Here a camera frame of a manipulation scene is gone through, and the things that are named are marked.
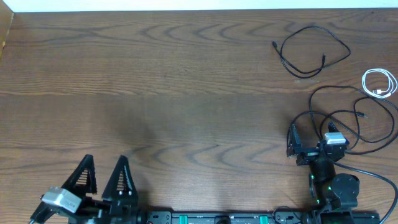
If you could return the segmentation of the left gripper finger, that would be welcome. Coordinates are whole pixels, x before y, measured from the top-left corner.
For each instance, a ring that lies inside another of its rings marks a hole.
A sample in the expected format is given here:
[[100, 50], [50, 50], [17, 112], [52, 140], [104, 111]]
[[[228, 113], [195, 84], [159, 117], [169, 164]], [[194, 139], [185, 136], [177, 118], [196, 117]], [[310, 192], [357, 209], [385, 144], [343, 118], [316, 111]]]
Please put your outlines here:
[[101, 198], [107, 201], [138, 201], [127, 157], [119, 157]]
[[77, 168], [62, 185], [75, 195], [97, 194], [95, 165], [92, 155], [85, 155]]

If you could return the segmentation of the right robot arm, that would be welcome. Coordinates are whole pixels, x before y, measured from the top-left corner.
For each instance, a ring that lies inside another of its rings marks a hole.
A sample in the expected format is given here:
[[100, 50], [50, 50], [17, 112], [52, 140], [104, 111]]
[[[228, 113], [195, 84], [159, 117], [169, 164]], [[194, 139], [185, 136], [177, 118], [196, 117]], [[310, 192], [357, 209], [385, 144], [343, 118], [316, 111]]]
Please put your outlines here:
[[336, 173], [334, 163], [344, 158], [349, 141], [333, 123], [315, 147], [303, 147], [297, 128], [287, 134], [287, 156], [295, 156], [298, 166], [309, 166], [310, 193], [317, 206], [304, 213], [302, 223], [353, 223], [352, 209], [358, 206], [359, 179]]

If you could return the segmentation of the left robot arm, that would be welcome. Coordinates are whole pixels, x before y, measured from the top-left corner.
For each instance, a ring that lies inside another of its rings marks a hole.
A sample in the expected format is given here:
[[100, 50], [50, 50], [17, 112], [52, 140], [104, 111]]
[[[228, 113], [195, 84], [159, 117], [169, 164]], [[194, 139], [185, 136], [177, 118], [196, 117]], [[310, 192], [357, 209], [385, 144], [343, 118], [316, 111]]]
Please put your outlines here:
[[148, 222], [147, 212], [138, 206], [127, 157], [119, 157], [101, 200], [89, 196], [97, 193], [94, 158], [87, 154], [62, 186], [50, 187], [41, 196], [29, 222], [45, 223], [54, 215], [68, 218], [68, 223]]

